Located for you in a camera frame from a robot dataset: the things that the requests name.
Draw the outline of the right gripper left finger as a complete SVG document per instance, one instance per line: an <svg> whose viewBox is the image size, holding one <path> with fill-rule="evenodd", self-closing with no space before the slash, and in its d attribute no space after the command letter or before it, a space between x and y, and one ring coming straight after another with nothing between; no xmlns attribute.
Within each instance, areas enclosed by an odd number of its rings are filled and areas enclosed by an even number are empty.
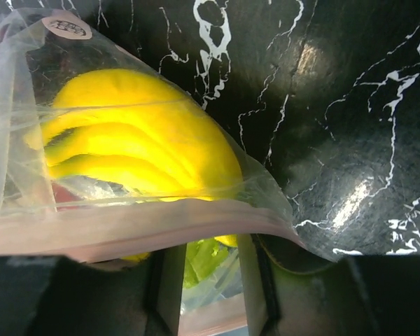
<svg viewBox="0 0 420 336"><path fill-rule="evenodd" d="M186 248L109 269L66 256L0 256L0 335L177 335Z"/></svg>

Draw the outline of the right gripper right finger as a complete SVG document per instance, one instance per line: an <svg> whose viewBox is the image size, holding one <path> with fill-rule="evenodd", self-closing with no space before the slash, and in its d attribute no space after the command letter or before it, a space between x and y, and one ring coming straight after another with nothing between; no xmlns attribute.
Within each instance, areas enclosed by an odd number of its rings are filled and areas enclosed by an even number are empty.
<svg viewBox="0 0 420 336"><path fill-rule="evenodd" d="M282 238L238 238L250 335L420 335L420 255L328 262Z"/></svg>

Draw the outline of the clear zip top bag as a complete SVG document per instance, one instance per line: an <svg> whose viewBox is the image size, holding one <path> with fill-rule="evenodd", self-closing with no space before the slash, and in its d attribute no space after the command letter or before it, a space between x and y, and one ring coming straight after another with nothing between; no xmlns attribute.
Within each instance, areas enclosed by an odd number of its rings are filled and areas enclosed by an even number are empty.
<svg viewBox="0 0 420 336"><path fill-rule="evenodd" d="M0 16L0 255L35 268L67 254L27 335L175 335L178 294L241 248L251 335L334 335L320 276L296 290L276 270L300 244L278 183L183 91L64 10ZM98 318L67 269L170 252L160 301L127 288Z"/></svg>

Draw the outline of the yellow fake banana bunch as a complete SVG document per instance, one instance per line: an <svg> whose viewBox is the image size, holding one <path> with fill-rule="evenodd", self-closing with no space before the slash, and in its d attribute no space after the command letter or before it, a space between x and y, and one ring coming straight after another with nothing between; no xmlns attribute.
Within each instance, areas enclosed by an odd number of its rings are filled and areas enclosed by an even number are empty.
<svg viewBox="0 0 420 336"><path fill-rule="evenodd" d="M232 198L242 170L219 125L167 81L129 69L68 80L60 114L25 134L45 153L52 179L84 176L163 202Z"/></svg>

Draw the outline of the red fake peach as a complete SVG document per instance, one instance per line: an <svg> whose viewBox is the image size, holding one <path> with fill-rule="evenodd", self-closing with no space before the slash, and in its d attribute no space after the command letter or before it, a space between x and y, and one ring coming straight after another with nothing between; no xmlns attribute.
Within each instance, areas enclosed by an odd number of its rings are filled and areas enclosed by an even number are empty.
<svg viewBox="0 0 420 336"><path fill-rule="evenodd" d="M80 198L75 196L72 192L55 182L52 182L52 191L57 205L56 209L58 211L67 211L77 208L76 205L72 204L79 201Z"/></svg>

